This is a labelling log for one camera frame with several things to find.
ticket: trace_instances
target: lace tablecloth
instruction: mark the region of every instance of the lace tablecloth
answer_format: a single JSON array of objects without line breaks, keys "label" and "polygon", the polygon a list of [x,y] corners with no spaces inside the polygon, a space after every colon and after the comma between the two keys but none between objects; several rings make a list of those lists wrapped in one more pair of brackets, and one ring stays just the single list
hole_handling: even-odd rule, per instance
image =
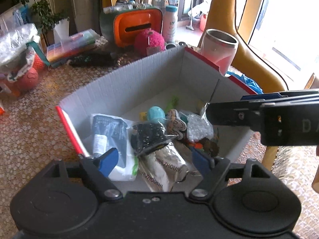
[{"label": "lace tablecloth", "polygon": [[272,168],[272,173],[301,202],[301,214],[293,231],[304,239],[319,237],[319,194],[311,187],[318,165],[316,147],[281,147]]},{"label": "lace tablecloth", "polygon": [[[17,232],[9,210],[12,197],[51,160],[77,159],[55,106],[79,87],[138,58],[128,53],[113,67],[50,69],[23,98],[4,100],[7,113],[0,116],[0,238],[9,239]],[[237,162],[244,163],[247,158],[261,161],[264,152],[255,133]]]}]

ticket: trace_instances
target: cardboard box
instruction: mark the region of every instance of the cardboard box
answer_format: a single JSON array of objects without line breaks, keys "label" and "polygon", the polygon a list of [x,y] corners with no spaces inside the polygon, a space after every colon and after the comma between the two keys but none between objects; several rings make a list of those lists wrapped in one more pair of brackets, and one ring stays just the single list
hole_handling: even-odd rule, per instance
[{"label": "cardboard box", "polygon": [[[218,80],[211,102],[236,101],[243,95],[255,94],[237,78],[222,77],[218,67],[200,54],[178,47],[128,64],[93,81],[64,98],[56,109],[76,152],[89,156],[92,152],[91,114],[139,121],[140,112],[154,105],[166,108],[173,95],[179,97],[177,110],[195,112],[199,100],[211,99]],[[219,156],[235,161],[252,131],[248,127],[217,128]]]}]

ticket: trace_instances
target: robotic arm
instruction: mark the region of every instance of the robotic arm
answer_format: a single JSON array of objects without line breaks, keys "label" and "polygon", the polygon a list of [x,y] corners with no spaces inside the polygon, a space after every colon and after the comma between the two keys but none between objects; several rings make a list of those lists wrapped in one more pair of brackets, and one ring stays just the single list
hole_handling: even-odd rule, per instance
[{"label": "robotic arm", "polygon": [[[257,96],[210,104],[207,118],[212,124],[260,131],[266,145],[319,144],[318,91]],[[261,163],[233,164],[194,148],[192,158],[204,179],[189,195],[123,196],[98,170],[104,158],[52,161],[11,201],[19,229],[14,239],[297,238],[292,229],[300,202]],[[80,178],[83,185],[69,178]],[[242,180],[227,186],[230,178]]]}]

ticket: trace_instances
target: blue cap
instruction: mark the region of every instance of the blue cap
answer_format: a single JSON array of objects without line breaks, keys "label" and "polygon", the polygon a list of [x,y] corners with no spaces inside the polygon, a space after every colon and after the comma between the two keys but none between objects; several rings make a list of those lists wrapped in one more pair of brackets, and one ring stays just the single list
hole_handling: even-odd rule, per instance
[{"label": "blue cap", "polygon": [[177,12],[177,6],[167,5],[167,6],[166,6],[166,11],[167,11],[167,12]]}]

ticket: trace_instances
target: pink fuzzy ball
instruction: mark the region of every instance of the pink fuzzy ball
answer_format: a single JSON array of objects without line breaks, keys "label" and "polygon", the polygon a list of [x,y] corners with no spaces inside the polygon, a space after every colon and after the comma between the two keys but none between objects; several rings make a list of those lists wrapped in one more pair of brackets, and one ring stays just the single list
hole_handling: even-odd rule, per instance
[{"label": "pink fuzzy ball", "polygon": [[151,28],[141,31],[135,38],[134,48],[142,56],[147,56],[148,47],[160,47],[160,50],[165,50],[165,41],[162,35]]}]

